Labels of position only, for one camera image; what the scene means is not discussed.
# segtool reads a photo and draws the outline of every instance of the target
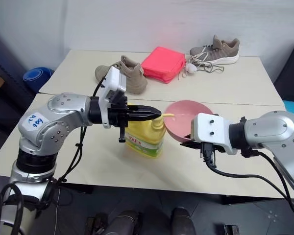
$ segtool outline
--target white table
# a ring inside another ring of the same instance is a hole
[[[97,85],[94,71],[99,65],[111,65],[126,55],[143,62],[148,53],[71,50],[50,80],[40,89],[45,94],[74,92],[92,95]],[[147,89],[140,95],[127,94],[141,100],[195,100],[205,103],[253,104],[284,106],[258,57],[240,57],[224,72],[197,72],[175,78],[169,84],[148,79]]]
[[[51,95],[38,94],[29,109],[45,105]],[[164,111],[170,102],[130,100],[132,103],[150,105]],[[242,116],[258,118],[262,114],[283,110],[281,106],[205,104],[214,113],[238,122]],[[55,177],[61,176],[69,166],[79,129],[74,130],[64,142],[58,157]],[[271,186],[258,179],[233,179],[211,172],[199,158],[199,151],[180,146],[166,133],[163,154],[158,159],[148,159],[118,142],[119,128],[104,129],[93,125],[87,129],[83,157],[78,167],[68,175],[68,183],[152,188],[187,192],[215,193],[240,196],[281,197]],[[19,149],[20,133],[15,128],[0,150],[0,175],[10,176],[11,166]],[[229,156],[217,153],[217,167],[230,173],[260,174],[282,188],[272,167],[261,157],[245,159],[240,154]]]

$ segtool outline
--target handwritten label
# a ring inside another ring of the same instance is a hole
[[[22,126],[27,131],[36,131],[38,130],[44,123],[47,123],[49,120],[45,118],[41,113],[35,112],[29,115],[23,122]]]

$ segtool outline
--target pink folded cloth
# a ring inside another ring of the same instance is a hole
[[[155,50],[143,61],[144,75],[166,84],[172,81],[186,64],[185,55],[164,47]]]

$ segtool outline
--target sneaker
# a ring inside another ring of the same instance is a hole
[[[232,42],[221,41],[214,36],[213,44],[210,46],[194,47],[190,50],[190,55],[196,57],[193,64],[204,65],[226,65],[234,64],[239,59],[240,41],[234,39]]]
[[[126,91],[133,94],[142,93],[147,86],[147,79],[144,77],[144,70],[141,64],[136,63],[126,56],[121,56],[121,61],[114,63],[112,66],[120,70],[120,73],[126,76]],[[96,80],[99,82],[105,77],[110,66],[100,65],[95,70]]]

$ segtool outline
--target blue bin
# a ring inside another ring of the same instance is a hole
[[[38,67],[27,71],[23,76],[23,81],[35,92],[38,93],[39,89],[51,78],[53,70]]]

